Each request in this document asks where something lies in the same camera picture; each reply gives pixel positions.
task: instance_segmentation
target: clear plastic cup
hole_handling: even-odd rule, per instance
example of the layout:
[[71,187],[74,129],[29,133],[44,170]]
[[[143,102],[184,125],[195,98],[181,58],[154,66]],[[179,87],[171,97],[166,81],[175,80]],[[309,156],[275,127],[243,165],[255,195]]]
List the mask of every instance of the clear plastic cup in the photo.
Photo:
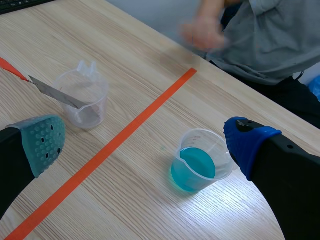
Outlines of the clear plastic cup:
[[97,72],[96,62],[92,62],[88,67],[83,60],[80,61],[76,69],[59,76],[53,87],[87,103],[80,109],[61,104],[72,124],[82,129],[90,129],[102,123],[106,115],[109,85]]
[[171,166],[175,183],[185,191],[198,192],[228,177],[234,169],[226,142],[205,129],[192,129],[181,139]]

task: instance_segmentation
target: orange tape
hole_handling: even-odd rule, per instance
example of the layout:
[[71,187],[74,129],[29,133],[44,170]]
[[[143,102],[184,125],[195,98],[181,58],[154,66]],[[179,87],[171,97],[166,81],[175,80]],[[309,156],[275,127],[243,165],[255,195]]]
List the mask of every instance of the orange tape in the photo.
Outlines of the orange tape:
[[5,240],[26,238],[53,210],[55,210],[90,174],[94,172],[125,140],[127,140],[152,114],[172,97],[197,71],[191,68],[150,106],[126,126],[114,139],[88,161],[62,187],[36,209]]

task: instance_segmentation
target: orange knife handle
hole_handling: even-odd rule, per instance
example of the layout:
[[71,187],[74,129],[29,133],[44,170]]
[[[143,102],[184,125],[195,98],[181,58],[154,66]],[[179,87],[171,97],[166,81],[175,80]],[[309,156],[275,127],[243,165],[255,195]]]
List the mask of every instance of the orange knife handle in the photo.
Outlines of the orange knife handle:
[[15,69],[10,63],[0,57],[0,68],[7,70],[8,72],[16,75],[17,77],[21,78],[21,80],[29,82],[29,80],[21,74],[17,69]]

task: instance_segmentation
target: wood grain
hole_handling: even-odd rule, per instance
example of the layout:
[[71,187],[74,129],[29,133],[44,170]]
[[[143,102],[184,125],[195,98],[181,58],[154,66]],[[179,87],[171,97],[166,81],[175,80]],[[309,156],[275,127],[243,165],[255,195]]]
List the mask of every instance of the wood grain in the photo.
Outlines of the wood grain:
[[[242,116],[281,129],[320,156],[320,131],[104,0],[58,0],[0,16],[0,56],[52,84],[80,60],[109,81],[107,115],[91,130],[66,119],[63,154],[12,204],[4,239],[190,67],[198,73],[78,187],[27,239],[283,240],[256,187],[236,170],[196,195],[173,187],[169,168],[191,128],[223,136]],[[0,70],[0,127],[59,104]]]

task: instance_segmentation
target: knife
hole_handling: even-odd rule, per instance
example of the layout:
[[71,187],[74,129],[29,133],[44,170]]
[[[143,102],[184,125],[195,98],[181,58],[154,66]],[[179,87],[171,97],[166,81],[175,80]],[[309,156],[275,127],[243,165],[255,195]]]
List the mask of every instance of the knife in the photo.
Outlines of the knife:
[[50,98],[53,98],[76,109],[81,109],[82,107],[88,105],[87,103],[75,99],[74,97],[63,93],[62,91],[59,91],[52,86],[45,84],[44,82],[34,78],[33,76],[29,75],[29,77],[31,79],[30,83],[34,84],[42,94],[47,95]]
[[61,103],[67,104],[76,109],[81,109],[82,107],[88,105],[87,103],[84,103],[78,99],[75,99],[74,97],[63,93],[32,76],[29,76],[31,80],[27,79],[17,69],[15,69],[9,62],[7,62],[1,57],[0,57],[0,68],[18,76],[21,80],[24,80],[28,83],[35,85],[42,94],[45,94],[53,99],[56,99]]

